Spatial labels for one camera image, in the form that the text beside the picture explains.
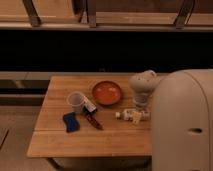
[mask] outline blue sponge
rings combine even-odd
[[[80,127],[78,121],[75,118],[75,112],[65,114],[63,116],[63,121],[66,124],[67,132],[77,131]]]

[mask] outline bowl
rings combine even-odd
[[[120,86],[113,81],[101,81],[93,87],[92,95],[97,103],[112,105],[120,101],[122,90]]]

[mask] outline paper cup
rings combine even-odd
[[[68,104],[73,108],[76,114],[83,113],[84,109],[84,94],[78,91],[72,92],[67,98]]]

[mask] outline wooden table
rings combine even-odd
[[[130,121],[117,120],[116,111],[134,106],[129,88],[130,76],[54,76],[46,93],[27,152],[28,157],[43,157],[55,167],[54,157],[116,157],[151,156],[152,145],[150,122],[134,125]],[[99,81],[118,83],[123,91],[122,100],[113,106],[101,106],[94,102],[91,94]],[[72,91],[82,91],[97,106],[94,117],[104,130],[90,125],[82,114],[77,115],[80,130],[67,133],[62,120],[64,114],[72,111],[67,97]]]

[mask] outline floor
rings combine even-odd
[[[0,106],[0,170],[54,171],[44,159],[26,157],[40,106]],[[62,170],[151,171],[147,158],[57,158]]]

